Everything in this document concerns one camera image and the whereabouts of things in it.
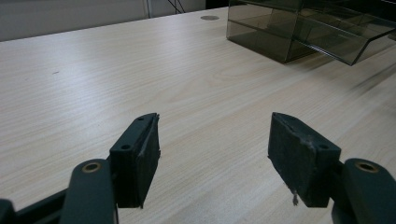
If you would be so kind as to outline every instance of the light wood table surface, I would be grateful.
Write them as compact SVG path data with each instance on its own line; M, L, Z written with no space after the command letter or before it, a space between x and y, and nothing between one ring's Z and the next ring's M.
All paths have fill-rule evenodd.
M206 15L217 21L204 21ZM67 188L141 115L161 115L145 208L120 223L332 223L293 206L267 159L272 112L396 176L396 47L348 66L281 64L226 39L227 8L0 43L0 198Z

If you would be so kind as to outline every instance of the wooden table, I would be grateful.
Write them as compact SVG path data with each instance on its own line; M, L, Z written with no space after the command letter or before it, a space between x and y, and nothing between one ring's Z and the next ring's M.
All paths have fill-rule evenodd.
M217 21L204 21L206 15ZM225 37L227 8L0 43L0 197L67 188L128 125L158 112L162 157L145 208L121 223L331 223L293 206L267 159L273 111L396 176L396 47L352 67L280 64Z

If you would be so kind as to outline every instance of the wood grain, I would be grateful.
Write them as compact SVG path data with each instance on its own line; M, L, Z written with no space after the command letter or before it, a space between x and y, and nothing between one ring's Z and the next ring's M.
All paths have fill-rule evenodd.
M226 21L220 8L1 42L0 197L21 209L66 188L150 112L163 154L121 223L332 223L332 204L293 206L267 159L273 111L396 176L396 47L285 65L226 40Z

